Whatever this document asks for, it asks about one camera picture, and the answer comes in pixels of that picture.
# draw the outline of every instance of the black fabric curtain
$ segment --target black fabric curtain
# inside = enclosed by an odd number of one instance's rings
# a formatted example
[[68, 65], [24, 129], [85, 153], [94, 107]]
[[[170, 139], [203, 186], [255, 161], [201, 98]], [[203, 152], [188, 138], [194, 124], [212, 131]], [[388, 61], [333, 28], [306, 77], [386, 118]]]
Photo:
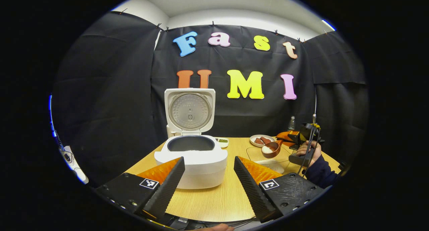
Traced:
[[317, 93], [317, 122], [326, 141], [322, 150], [340, 164], [350, 164], [362, 147], [369, 116], [364, 67], [337, 32], [304, 44]]
[[[287, 36], [243, 26], [187, 26], [160, 31], [127, 13], [110, 12], [95, 22], [71, 47], [52, 91], [52, 117], [58, 136], [99, 186], [115, 178], [167, 140], [164, 91], [178, 87], [177, 72], [191, 70], [190, 87], [199, 88], [198, 70], [208, 69], [208, 87], [216, 91], [212, 129], [203, 134], [275, 136], [311, 122], [317, 96], [317, 122], [326, 141], [323, 151], [351, 162], [366, 130], [368, 86], [363, 65], [337, 32], [301, 43]], [[196, 50], [181, 57], [173, 40], [195, 31]], [[214, 32], [230, 36], [228, 47], [214, 46]], [[253, 38], [269, 39], [270, 49], [255, 48]], [[297, 59], [282, 43], [295, 46]], [[263, 99], [227, 97], [228, 70], [247, 79], [262, 76]], [[281, 74], [294, 76], [295, 100], [285, 100]]]
[[[195, 31], [195, 51], [184, 57], [173, 40], [189, 32]], [[215, 46], [208, 43], [214, 32], [227, 33], [231, 45]], [[269, 51], [255, 48], [253, 38], [264, 36], [269, 39]], [[297, 59], [288, 56], [282, 43], [290, 42], [295, 46]], [[203, 133], [218, 137], [250, 137], [256, 134], [275, 136], [288, 129], [291, 116], [297, 122], [311, 121], [314, 113], [315, 90], [313, 77], [308, 64], [308, 57], [302, 44], [297, 40], [277, 35], [262, 29], [244, 26], [187, 26], [163, 31], [160, 34], [154, 53], [151, 74], [152, 106], [155, 113], [158, 143], [167, 139], [164, 106], [165, 89], [178, 87], [177, 72], [191, 70], [190, 87], [199, 88], [200, 77], [197, 71], [208, 69], [208, 87], [216, 91], [216, 109], [213, 127]], [[245, 79], [252, 71], [259, 71], [262, 76], [263, 99], [244, 98], [231, 99], [230, 79], [228, 70], [239, 70]], [[285, 84], [281, 74], [294, 76], [295, 100], [285, 100]]]
[[159, 33], [131, 14], [109, 12], [71, 47], [52, 91], [52, 119], [91, 186], [121, 174], [157, 147], [150, 69]]

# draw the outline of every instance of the clip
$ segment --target clip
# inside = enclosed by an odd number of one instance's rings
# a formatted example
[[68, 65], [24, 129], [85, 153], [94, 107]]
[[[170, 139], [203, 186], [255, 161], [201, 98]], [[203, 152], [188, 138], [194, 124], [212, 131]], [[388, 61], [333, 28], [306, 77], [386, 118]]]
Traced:
[[[125, 8], [125, 10], [126, 10], [126, 9], [128, 9], [128, 8]], [[119, 14], [122, 14], [125, 10], [121, 11], [121, 13], [119, 13]]]

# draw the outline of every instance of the yellow letter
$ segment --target yellow letter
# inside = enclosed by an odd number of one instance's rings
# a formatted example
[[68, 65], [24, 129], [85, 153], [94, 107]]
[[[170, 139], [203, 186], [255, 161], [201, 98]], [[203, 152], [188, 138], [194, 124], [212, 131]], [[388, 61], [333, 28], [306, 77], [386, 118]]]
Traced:
[[269, 44], [268, 44], [268, 38], [264, 36], [255, 36], [253, 37], [253, 40], [255, 41], [254, 45], [256, 49], [268, 51], [269, 50]]
[[238, 93], [238, 89], [243, 95], [243, 98], [247, 97], [249, 90], [252, 88], [249, 97], [251, 99], [263, 99], [264, 94], [262, 93], [262, 85], [261, 78], [262, 73], [253, 71], [250, 73], [249, 78], [246, 80], [242, 73], [238, 70], [229, 70], [227, 72], [229, 76], [231, 76], [231, 89], [227, 94], [228, 98], [237, 99], [240, 98], [240, 94]]

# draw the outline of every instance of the orange object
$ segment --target orange object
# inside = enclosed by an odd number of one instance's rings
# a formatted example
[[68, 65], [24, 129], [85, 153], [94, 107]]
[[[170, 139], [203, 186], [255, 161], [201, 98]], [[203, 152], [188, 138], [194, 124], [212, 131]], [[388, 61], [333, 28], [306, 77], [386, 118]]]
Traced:
[[177, 76], [179, 76], [179, 89], [189, 88], [190, 77], [193, 75], [193, 71], [191, 70], [181, 70], [177, 72]]
[[296, 136], [296, 135], [299, 135], [299, 131], [289, 130], [289, 131], [286, 131], [286, 132], [281, 132], [281, 133], [279, 133], [276, 136], [276, 138], [277, 139], [283, 139], [285, 141], [291, 141], [291, 142], [293, 142], [293, 140], [288, 136], [289, 134], [292, 134], [292, 135]]
[[293, 142], [283, 142], [283, 144], [287, 147], [291, 147], [291, 146], [295, 145], [295, 143], [293, 143]]
[[268, 144], [265, 144], [261, 149], [262, 156], [264, 156], [265, 158], [276, 157], [280, 153], [280, 150], [282, 149], [282, 143], [283, 143], [283, 140], [279, 139], [274, 142], [269, 142]]
[[207, 89], [208, 88], [208, 76], [211, 74], [211, 71], [208, 69], [201, 69], [198, 70], [199, 75], [199, 87], [201, 89]]
[[166, 163], [156, 166], [154, 168], [150, 168], [149, 170], [146, 170], [138, 174], [137, 176], [157, 181], [161, 185], [165, 181], [165, 178], [167, 178], [168, 174], [170, 174], [170, 171], [173, 169], [179, 159], [180, 158], [167, 161]]
[[244, 164], [246, 169], [249, 171], [250, 175], [253, 177], [253, 180], [255, 180], [257, 185], [259, 185], [260, 182], [270, 180], [279, 176], [283, 176], [282, 174], [275, 172], [268, 167], [259, 165], [246, 158], [242, 158], [241, 156], [239, 156], [239, 159], [241, 160], [242, 164]]

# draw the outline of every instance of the white plate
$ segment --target white plate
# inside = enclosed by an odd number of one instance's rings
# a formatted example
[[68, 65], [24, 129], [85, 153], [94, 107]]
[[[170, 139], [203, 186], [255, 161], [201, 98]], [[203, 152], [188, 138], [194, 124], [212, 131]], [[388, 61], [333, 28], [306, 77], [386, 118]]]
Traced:
[[266, 136], [266, 135], [254, 135], [254, 136], [251, 136], [251, 137], [250, 137], [250, 143], [252, 143], [254, 146], [257, 146], [257, 147], [263, 147], [264, 145], [256, 144], [256, 143], [255, 143], [256, 138], [260, 138], [261, 136], [262, 136], [262, 137], [264, 137], [264, 138], [269, 139], [270, 141], [275, 141], [275, 139], [274, 139], [274, 138], [272, 138], [271, 136]]
[[261, 160], [261, 161], [255, 161], [255, 162], [257, 164], [268, 167], [271, 170], [278, 172], [280, 174], [283, 174], [283, 172], [285, 172], [285, 169], [276, 160], [268, 159], [268, 160]]

